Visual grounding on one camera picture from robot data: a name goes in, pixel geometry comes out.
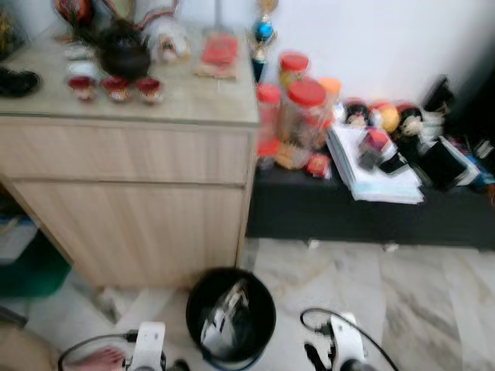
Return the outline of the black ornament on cabinet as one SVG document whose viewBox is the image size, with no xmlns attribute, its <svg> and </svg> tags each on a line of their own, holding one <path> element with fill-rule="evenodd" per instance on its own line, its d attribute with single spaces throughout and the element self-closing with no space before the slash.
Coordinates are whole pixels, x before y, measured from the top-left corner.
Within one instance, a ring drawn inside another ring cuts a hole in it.
<svg viewBox="0 0 495 371">
<path fill-rule="evenodd" d="M 22 98 L 31 95 L 39 88 L 40 79 L 36 72 L 10 70 L 0 66 L 0 97 Z"/>
</svg>

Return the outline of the orange round ornament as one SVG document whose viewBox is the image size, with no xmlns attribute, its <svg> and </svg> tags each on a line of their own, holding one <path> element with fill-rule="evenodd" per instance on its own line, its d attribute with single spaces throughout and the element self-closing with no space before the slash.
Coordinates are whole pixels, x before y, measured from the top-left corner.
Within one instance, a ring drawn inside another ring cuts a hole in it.
<svg viewBox="0 0 495 371">
<path fill-rule="evenodd" d="M 394 133 L 398 128 L 399 113 L 393 103 L 379 101 L 370 106 L 375 126 L 382 128 L 386 133 Z"/>
</svg>

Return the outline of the green plastic container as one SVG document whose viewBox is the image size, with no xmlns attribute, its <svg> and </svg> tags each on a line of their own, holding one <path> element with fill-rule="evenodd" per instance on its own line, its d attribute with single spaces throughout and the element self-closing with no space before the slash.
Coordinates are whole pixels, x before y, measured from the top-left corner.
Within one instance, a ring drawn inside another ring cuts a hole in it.
<svg viewBox="0 0 495 371">
<path fill-rule="evenodd" d="M 0 263 L 0 299 L 39 299 L 63 286 L 71 265 L 46 234 L 27 245 L 11 263 Z"/>
</svg>

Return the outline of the orange-lidded plastic jar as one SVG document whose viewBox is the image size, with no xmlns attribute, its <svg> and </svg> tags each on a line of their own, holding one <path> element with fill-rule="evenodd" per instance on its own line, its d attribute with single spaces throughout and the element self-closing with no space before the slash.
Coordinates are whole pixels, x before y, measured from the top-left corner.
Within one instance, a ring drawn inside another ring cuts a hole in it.
<svg viewBox="0 0 495 371">
<path fill-rule="evenodd" d="M 322 88 L 324 88 L 326 92 L 326 116 L 332 117 L 335 106 L 337 102 L 339 102 L 340 88 L 342 88 L 342 84 L 340 83 L 339 79 L 332 77 L 320 77 L 317 82 L 319 85 L 322 86 Z"/>
</svg>

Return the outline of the black flat pouch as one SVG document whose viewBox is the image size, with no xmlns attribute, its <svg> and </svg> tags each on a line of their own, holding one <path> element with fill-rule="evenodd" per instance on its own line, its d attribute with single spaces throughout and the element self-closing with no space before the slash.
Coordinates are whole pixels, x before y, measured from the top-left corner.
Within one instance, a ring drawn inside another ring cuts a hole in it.
<svg viewBox="0 0 495 371">
<path fill-rule="evenodd" d="M 445 138 L 440 138 L 420 155 L 418 166 L 432 186 L 442 191 L 456 187 L 468 170 L 466 163 L 461 162 L 459 152 Z"/>
</svg>

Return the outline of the clear plastic blister pack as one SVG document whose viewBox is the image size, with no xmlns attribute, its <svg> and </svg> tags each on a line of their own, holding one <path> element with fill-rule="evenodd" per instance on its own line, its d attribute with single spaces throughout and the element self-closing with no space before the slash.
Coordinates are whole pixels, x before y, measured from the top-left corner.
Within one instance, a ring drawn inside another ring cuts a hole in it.
<svg viewBox="0 0 495 371">
<path fill-rule="evenodd" d="M 241 279 L 203 315 L 200 342 L 217 358 L 229 358 L 250 336 L 247 282 Z"/>
</svg>

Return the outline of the red and black gadget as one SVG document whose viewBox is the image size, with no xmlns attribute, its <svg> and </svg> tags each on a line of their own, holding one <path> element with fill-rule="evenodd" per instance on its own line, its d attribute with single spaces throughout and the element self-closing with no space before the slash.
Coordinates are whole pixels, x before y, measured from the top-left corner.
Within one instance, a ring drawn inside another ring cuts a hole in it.
<svg viewBox="0 0 495 371">
<path fill-rule="evenodd" d="M 367 171 L 377 169 L 394 175 L 406 170 L 409 162 L 385 131 L 368 128 L 358 144 L 358 165 Z"/>
</svg>

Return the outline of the black round teapot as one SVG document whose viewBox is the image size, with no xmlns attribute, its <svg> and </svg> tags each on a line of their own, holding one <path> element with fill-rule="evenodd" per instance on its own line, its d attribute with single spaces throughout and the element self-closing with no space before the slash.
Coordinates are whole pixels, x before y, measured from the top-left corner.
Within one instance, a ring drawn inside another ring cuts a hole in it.
<svg viewBox="0 0 495 371">
<path fill-rule="evenodd" d="M 96 38 L 96 57 L 101 69 L 110 77 L 128 81 L 147 77 L 152 59 L 146 42 L 133 22 L 114 21 Z"/>
</svg>

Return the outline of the tall red-lidded plastic jar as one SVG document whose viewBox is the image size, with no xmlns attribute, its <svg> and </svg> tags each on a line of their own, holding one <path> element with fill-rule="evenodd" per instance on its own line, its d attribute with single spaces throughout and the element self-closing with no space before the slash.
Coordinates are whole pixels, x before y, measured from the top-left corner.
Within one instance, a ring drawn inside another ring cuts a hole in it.
<svg viewBox="0 0 495 371">
<path fill-rule="evenodd" d="M 257 87 L 259 129 L 258 162 L 273 159 L 278 151 L 277 138 L 278 110 L 282 102 L 282 90 L 279 85 L 261 83 Z"/>
</svg>

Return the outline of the large red-lidded plastic jar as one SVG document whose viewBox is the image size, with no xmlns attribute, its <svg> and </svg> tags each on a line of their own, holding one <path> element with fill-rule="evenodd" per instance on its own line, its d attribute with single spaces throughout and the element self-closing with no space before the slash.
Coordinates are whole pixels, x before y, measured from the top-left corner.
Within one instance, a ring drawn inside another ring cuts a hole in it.
<svg viewBox="0 0 495 371">
<path fill-rule="evenodd" d="M 325 142 L 326 90 L 315 79 L 291 83 L 280 109 L 280 139 L 304 151 L 318 151 Z"/>
</svg>

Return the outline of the white paper stack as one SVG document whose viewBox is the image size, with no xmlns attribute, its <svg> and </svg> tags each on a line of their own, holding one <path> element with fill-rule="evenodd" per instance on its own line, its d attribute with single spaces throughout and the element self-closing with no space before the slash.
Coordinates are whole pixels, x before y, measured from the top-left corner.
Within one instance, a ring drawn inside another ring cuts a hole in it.
<svg viewBox="0 0 495 371">
<path fill-rule="evenodd" d="M 408 164 L 392 173 L 375 165 L 360 166 L 360 143 L 367 131 L 362 128 L 332 126 L 326 133 L 326 145 L 331 152 L 340 178 L 354 200 L 416 205 L 425 201 L 420 178 Z"/>
</svg>

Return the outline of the red book on stand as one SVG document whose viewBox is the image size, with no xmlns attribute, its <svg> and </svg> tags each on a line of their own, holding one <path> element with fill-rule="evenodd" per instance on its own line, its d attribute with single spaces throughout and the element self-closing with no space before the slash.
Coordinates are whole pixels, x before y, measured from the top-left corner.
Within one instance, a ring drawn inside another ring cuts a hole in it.
<svg viewBox="0 0 495 371">
<path fill-rule="evenodd" d="M 236 79 L 238 42 L 227 32 L 212 32 L 205 39 L 200 63 L 194 73 L 198 77 Z"/>
</svg>

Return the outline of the small red packet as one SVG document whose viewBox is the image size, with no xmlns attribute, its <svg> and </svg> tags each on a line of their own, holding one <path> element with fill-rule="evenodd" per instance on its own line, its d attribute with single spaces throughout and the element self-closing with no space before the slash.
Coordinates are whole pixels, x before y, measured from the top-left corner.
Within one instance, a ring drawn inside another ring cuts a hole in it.
<svg viewBox="0 0 495 371">
<path fill-rule="evenodd" d="M 305 171 L 314 178 L 332 178 L 332 159 L 324 153 L 312 153 L 306 163 Z"/>
</svg>

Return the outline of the black round rubbish bin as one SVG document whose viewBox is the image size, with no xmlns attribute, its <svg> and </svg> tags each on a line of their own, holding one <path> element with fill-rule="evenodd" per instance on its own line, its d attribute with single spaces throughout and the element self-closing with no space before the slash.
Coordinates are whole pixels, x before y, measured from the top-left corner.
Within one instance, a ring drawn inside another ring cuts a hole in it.
<svg viewBox="0 0 495 371">
<path fill-rule="evenodd" d="M 200 342 L 203 315 L 215 305 L 222 294 L 241 279 L 247 282 L 248 321 L 250 336 L 229 358 L 213 357 Z M 185 306 L 185 325 L 203 360 L 216 371 L 247 371 L 261 359 L 265 347 L 275 332 L 275 301 L 268 287 L 254 273 L 236 267 L 209 270 L 189 293 Z"/>
</svg>

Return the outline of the large black-haired doll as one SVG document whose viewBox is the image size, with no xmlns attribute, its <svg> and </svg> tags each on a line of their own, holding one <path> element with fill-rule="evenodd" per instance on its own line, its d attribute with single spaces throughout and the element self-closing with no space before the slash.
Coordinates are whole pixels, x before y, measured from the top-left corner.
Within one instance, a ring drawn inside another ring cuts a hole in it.
<svg viewBox="0 0 495 371">
<path fill-rule="evenodd" d="M 398 106 L 399 123 L 395 137 L 400 144 L 420 144 L 420 134 L 424 127 L 423 112 L 414 104 L 400 104 Z"/>
</svg>

